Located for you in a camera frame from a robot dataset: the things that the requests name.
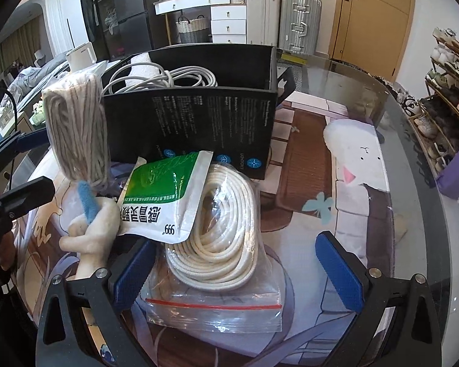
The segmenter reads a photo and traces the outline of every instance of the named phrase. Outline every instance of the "anime print tablecloth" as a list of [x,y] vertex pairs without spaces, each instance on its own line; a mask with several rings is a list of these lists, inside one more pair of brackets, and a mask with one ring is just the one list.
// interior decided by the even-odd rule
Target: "anime print tablecloth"
[[[276,113],[266,179],[258,183],[262,236],[280,277],[282,331],[180,331],[148,324],[135,303],[123,316],[159,366],[320,365],[354,317],[316,258],[314,242],[323,230],[334,233],[365,266],[393,274],[393,214],[375,129],[326,107],[295,106],[286,103]],[[126,179],[130,169],[114,165],[113,174]],[[17,239],[17,287],[36,324],[51,278],[75,273],[78,255],[62,252],[58,241],[82,213],[74,185],[51,152],[33,178],[41,175],[54,180],[55,199],[20,222]],[[102,337],[94,339],[104,360],[114,363]]]

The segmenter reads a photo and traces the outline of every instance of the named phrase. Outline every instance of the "black cardboard box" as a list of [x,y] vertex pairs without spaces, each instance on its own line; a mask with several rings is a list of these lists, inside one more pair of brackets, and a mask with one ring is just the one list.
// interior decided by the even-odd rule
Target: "black cardboard box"
[[[174,87],[106,95],[104,106],[113,161],[148,162],[199,150],[214,152],[252,179],[264,179],[278,98],[275,48],[246,44],[185,44],[151,51],[165,70],[202,66],[218,87]],[[104,87],[113,73],[103,76]],[[130,68],[118,77],[128,75]],[[116,84],[113,91],[124,83]]]

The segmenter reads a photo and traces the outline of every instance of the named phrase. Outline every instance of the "woven basket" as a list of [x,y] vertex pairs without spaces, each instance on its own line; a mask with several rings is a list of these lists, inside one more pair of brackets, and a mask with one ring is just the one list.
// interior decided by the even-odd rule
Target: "woven basket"
[[193,20],[180,17],[177,21],[177,28],[182,44],[209,43],[209,20],[203,15],[199,15],[197,19]]

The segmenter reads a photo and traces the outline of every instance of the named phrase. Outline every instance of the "metal screw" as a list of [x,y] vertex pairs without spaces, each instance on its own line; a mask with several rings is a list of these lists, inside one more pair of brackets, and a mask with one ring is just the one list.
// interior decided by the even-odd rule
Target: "metal screw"
[[97,269],[97,271],[95,272],[95,276],[98,279],[103,279],[105,276],[107,276],[108,272],[109,271],[106,268],[100,268],[100,269]]
[[54,285],[60,284],[62,280],[63,278],[61,277],[61,275],[57,274],[56,276],[53,277],[53,279],[51,280],[51,283],[53,283]]
[[415,280],[419,284],[425,284],[425,281],[426,281],[425,276],[423,274],[416,274]]
[[375,277],[376,279],[380,278],[382,276],[382,272],[378,268],[370,268],[369,269],[369,274],[372,277]]

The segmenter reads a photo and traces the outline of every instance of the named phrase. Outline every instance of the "white ceiling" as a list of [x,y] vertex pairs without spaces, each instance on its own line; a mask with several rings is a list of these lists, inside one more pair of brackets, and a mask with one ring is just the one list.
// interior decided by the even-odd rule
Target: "white ceiling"
[[27,22],[43,14],[43,8],[30,1],[20,4],[10,15],[8,21],[0,32],[0,43],[15,32],[18,28],[24,26]]

